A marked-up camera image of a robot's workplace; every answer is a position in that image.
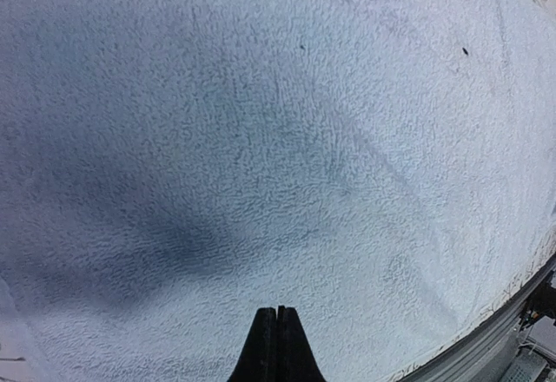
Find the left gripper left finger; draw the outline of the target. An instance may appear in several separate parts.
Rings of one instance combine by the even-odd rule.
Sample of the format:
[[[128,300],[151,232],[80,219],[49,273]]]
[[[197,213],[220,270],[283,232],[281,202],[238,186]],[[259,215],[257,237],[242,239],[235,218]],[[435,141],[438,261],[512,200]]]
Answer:
[[[277,315],[272,307],[259,308],[248,330],[230,382],[276,380]]]

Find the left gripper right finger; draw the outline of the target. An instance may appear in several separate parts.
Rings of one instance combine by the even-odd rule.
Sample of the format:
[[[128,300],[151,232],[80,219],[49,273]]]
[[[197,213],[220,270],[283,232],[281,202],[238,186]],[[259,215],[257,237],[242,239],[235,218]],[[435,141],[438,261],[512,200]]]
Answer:
[[[325,382],[299,315],[293,307],[278,307],[276,380]]]

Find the light blue towel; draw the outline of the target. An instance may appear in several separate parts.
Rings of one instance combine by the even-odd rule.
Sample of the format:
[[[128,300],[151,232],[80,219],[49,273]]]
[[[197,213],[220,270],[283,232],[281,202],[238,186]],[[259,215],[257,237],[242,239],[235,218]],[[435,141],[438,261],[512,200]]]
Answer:
[[[553,252],[530,0],[1,0],[1,345],[38,381],[223,381],[257,308],[382,381]]]

